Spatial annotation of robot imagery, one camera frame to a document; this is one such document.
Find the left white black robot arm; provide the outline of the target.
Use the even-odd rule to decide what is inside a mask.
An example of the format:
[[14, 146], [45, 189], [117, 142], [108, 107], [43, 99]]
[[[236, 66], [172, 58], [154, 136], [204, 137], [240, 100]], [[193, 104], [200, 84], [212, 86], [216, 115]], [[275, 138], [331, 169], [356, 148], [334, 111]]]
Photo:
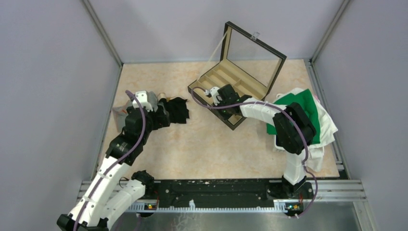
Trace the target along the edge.
[[110, 142], [97, 175], [77, 205], [59, 216], [57, 226], [63, 231], [108, 231], [136, 200], [152, 197], [154, 178], [146, 171], [136, 172], [123, 189], [112, 193], [143, 151], [150, 133], [169, 125], [163, 106], [150, 112], [128, 107], [125, 125]]

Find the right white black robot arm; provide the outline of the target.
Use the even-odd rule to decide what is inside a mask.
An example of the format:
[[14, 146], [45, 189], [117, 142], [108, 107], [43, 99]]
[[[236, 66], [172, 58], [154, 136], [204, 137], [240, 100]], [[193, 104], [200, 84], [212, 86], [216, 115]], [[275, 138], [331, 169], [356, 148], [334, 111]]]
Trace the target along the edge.
[[295, 102], [276, 105], [250, 95], [241, 96], [230, 84], [211, 88], [210, 95], [225, 119], [231, 116], [253, 118], [275, 128], [275, 143], [287, 153], [282, 192], [288, 198], [299, 195], [306, 181], [308, 147], [317, 134], [301, 105]]

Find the black underwear with beige waistband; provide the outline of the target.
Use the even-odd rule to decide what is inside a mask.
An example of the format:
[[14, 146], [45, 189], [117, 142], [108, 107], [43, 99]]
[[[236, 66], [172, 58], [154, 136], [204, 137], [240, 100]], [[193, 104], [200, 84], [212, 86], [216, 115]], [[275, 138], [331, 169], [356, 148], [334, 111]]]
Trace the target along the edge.
[[187, 99], [180, 96], [167, 97], [164, 92], [157, 95], [158, 101], [162, 102], [169, 113], [169, 121], [174, 124], [186, 124], [190, 118], [187, 108]]

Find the black leather compartment box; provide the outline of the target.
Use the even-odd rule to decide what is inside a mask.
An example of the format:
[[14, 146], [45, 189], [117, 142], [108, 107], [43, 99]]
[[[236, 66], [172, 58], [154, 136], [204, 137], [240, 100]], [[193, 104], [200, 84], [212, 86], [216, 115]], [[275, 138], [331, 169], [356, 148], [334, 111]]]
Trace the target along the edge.
[[239, 95], [265, 101], [287, 57], [258, 36], [257, 32], [250, 34], [231, 21], [226, 22], [221, 41], [197, 79], [188, 86], [192, 99], [232, 130], [246, 118], [233, 115], [223, 119], [217, 111], [219, 107], [204, 92], [231, 84]]

